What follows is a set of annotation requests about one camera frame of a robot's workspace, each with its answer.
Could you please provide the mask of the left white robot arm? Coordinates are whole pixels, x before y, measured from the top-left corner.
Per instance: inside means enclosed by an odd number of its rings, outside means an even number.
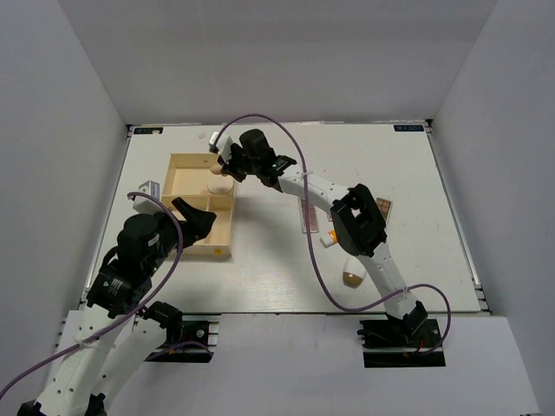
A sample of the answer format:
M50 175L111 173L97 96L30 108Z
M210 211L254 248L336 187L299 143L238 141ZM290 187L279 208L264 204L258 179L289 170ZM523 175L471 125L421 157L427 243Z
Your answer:
M136 213L102 260L75 334L57 357L52 381L18 410L21 415L105 415L140 364L183 335L182 312L154 300L152 278L170 254L208 236L216 214L176 197L166 208L142 192L129 195Z

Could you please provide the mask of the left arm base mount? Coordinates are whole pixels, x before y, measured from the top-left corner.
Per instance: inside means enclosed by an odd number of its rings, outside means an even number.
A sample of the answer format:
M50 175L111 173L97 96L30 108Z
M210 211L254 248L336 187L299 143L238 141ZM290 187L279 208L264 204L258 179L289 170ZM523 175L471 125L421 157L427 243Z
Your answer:
M166 302L155 302L134 318L134 345L147 347L145 362L202 363L212 360L219 338L219 318L185 315Z

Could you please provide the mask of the round white powder puff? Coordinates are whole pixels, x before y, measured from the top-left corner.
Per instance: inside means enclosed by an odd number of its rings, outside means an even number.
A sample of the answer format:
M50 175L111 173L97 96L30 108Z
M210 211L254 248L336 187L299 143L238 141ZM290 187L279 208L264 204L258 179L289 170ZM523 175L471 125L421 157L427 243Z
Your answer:
M211 194L227 195L233 191L234 180L229 177L216 177L207 183L206 188Z

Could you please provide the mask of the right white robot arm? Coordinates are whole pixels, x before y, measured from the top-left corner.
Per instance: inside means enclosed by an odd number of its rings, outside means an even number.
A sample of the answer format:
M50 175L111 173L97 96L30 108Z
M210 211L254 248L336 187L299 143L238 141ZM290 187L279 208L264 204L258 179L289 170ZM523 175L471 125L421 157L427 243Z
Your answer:
M303 155L295 161L276 154L259 129L241 134L239 143L223 132L214 133L209 149L219 156L223 174L238 182L253 175L263 185L329 214L338 244L360 262L384 300L393 338L404 346L421 338L428 313L395 265L385 219L366 185L345 187L318 177L309 172Z

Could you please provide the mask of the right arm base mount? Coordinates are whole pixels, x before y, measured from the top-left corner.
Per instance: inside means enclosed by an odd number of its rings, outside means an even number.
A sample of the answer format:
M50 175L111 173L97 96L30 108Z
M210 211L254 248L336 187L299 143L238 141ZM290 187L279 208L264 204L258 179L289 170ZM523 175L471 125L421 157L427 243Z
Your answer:
M365 368L445 367L440 327L427 319L413 337L408 338L387 320L363 320L357 334L362 340Z

